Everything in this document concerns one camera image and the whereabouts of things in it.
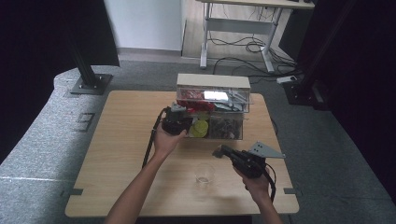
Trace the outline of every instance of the table top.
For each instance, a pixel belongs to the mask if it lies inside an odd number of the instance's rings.
[[[305,3],[303,0],[293,2],[289,0],[196,0],[203,3],[231,4],[256,7],[284,7],[298,9],[314,9],[315,4]]]
[[[263,97],[251,94],[243,140],[183,139],[160,168],[140,216],[234,216],[259,214],[231,161],[212,156],[218,145],[248,150],[256,141],[280,151]],[[69,217],[105,217],[113,203],[141,169],[150,131],[164,107],[176,99],[172,91],[113,91],[109,94],[88,149],[75,189],[65,208]],[[207,185],[196,182],[201,162],[216,170]],[[276,171],[275,208],[280,214],[297,213],[292,184],[281,159],[267,159]]]

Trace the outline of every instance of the person's left hand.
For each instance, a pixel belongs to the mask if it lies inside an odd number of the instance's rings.
[[[163,130],[163,124],[158,125],[155,133],[154,156],[166,158],[175,149],[177,143],[184,137],[186,137],[187,131],[183,130],[179,135],[172,135]]]

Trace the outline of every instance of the black curtain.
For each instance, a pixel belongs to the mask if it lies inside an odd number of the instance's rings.
[[[120,66],[103,1],[5,1],[0,6],[1,161],[53,91],[53,79],[90,65]]]
[[[396,3],[319,1],[298,61],[396,201]]]

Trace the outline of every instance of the white wall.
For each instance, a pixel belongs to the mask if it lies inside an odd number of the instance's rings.
[[[118,48],[181,50],[182,0],[105,0]]]

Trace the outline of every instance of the wooden table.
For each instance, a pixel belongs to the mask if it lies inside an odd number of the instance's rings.
[[[201,46],[201,61],[200,67],[206,68],[207,59],[207,33],[208,31],[221,31],[221,32],[233,32],[242,34],[257,34],[257,35],[268,35],[268,39],[264,47],[261,47],[262,57],[264,58],[267,71],[274,73],[274,67],[272,65],[269,49],[274,39],[276,27],[279,23],[280,15],[282,14],[283,8],[295,8],[295,9],[314,9],[315,5],[305,3],[303,0],[299,2],[293,2],[289,0],[196,0],[206,4],[205,15],[204,15],[204,41]],[[254,7],[275,7],[275,17],[272,21],[240,21],[230,19],[218,19],[212,18],[210,8],[212,4],[230,4],[230,5],[241,5],[241,6],[254,6]]]
[[[254,105],[246,114],[243,140],[183,139],[154,180],[141,216],[231,216],[259,214],[231,161],[211,154],[220,144],[249,149],[256,141],[280,151],[264,99],[251,94]],[[113,91],[109,94],[65,213],[69,217],[105,217],[113,203],[141,169],[150,130],[160,111],[174,102],[170,91]],[[208,185],[195,181],[201,162],[216,169]],[[275,207],[278,213],[299,210],[285,162],[267,159],[276,170]]]

